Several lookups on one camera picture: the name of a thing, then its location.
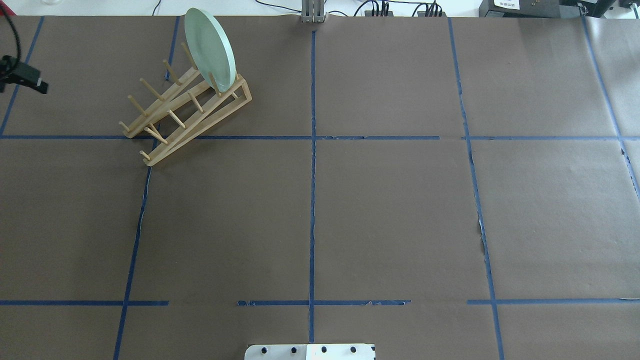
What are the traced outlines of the light green plate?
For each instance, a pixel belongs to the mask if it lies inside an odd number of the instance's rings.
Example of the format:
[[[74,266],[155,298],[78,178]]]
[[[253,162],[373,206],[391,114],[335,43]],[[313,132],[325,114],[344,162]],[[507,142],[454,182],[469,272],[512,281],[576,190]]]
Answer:
[[[236,81],[233,48],[221,23],[210,12],[191,7],[186,11],[184,31],[192,59],[204,80],[220,92]]]

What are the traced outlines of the wooden dish rack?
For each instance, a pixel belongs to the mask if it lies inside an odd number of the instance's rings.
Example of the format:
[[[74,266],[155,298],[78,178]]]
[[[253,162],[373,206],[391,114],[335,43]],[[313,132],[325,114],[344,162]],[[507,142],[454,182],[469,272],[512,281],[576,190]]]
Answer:
[[[155,166],[253,100],[247,80],[242,75],[232,75],[230,88],[222,90],[213,84],[215,77],[212,72],[201,75],[185,42],[182,48],[190,61],[190,68],[178,77],[169,62],[164,60],[173,84],[159,93],[141,78],[139,81],[155,96],[155,100],[143,108],[129,95],[128,100],[139,114],[130,124],[123,121],[118,123],[122,133],[129,139],[150,135],[158,142],[150,152],[140,152],[142,160],[149,167]]]

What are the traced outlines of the orange black power strip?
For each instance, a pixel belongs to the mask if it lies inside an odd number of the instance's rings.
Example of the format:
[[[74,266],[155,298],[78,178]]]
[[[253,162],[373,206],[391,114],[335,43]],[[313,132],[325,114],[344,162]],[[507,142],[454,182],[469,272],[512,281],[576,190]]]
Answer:
[[[426,1],[365,1],[359,5],[353,16],[380,16],[405,18],[445,18],[442,6],[432,0]]]

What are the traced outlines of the black computer box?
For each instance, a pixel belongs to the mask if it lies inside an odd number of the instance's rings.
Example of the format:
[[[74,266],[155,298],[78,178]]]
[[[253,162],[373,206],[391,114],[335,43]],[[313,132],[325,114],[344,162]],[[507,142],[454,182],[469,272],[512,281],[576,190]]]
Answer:
[[[585,16],[587,9],[565,0],[483,0],[479,18],[573,19]]]

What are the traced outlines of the aluminium frame post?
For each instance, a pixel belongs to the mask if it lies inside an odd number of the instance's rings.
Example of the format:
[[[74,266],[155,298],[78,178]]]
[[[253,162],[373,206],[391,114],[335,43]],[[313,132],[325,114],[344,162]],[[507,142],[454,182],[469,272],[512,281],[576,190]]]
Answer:
[[[327,12],[325,11],[325,0],[302,0],[301,1],[301,22],[302,23],[324,23]]]

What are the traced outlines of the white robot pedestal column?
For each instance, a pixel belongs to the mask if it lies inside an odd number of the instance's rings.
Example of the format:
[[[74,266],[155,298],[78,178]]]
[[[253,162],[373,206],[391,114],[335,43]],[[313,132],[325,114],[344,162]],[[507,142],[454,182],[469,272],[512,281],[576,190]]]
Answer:
[[[247,347],[245,360],[375,360],[374,344],[311,343],[254,344]]]

